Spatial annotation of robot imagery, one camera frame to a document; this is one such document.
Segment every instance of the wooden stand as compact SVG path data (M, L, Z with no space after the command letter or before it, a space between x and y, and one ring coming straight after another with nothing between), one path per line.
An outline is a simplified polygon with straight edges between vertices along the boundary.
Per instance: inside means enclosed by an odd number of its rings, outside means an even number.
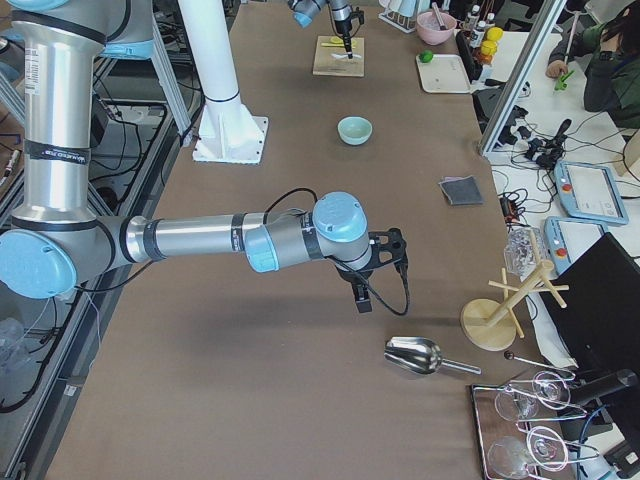
M524 337L524 332L513 313L520 300L532 292L550 292L561 308L567 304L558 293L559 290L568 290L567 285L555 286L549 281L549 273L553 270L551 260L541 260L537 250L535 239L532 237L532 247L537 262L536 268L524 279L519 287L507 285L506 271L502 269L502 283L490 281L489 285L503 289L504 301L498 303L486 298L478 298L467 303L462 309L460 323L462 330L474 345L490 351L499 351L508 348L516 338ZM542 283L544 288L537 288Z

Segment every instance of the wooden base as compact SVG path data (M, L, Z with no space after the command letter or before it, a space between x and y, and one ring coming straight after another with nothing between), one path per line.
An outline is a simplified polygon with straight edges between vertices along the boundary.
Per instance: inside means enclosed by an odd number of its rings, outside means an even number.
M493 327L487 327L487 318L500 306L498 302L478 298L467 303L460 315L462 331L471 342L492 352L508 348L516 338L516 327L505 315Z

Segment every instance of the green lime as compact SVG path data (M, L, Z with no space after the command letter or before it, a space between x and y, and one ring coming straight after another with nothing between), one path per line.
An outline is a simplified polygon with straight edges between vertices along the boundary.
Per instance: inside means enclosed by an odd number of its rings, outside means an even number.
M433 52L431 50L425 50L420 54L419 58L421 63L429 63L433 60Z

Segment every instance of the green jacket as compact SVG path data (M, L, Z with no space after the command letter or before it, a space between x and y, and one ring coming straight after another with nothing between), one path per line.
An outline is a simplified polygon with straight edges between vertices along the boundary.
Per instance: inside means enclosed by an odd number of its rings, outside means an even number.
M640 56L617 53L612 60L600 59L600 36L605 24L587 28L571 43L569 59L589 53L585 75L584 106L587 111L607 111L621 128L640 128ZM569 39L551 52L549 63L563 60Z

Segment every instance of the white tray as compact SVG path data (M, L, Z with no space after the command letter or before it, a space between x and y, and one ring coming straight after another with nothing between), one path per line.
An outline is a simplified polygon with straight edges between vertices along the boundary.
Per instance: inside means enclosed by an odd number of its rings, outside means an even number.
M458 55L436 54L429 63L416 55L422 89L427 93L470 93L469 77Z

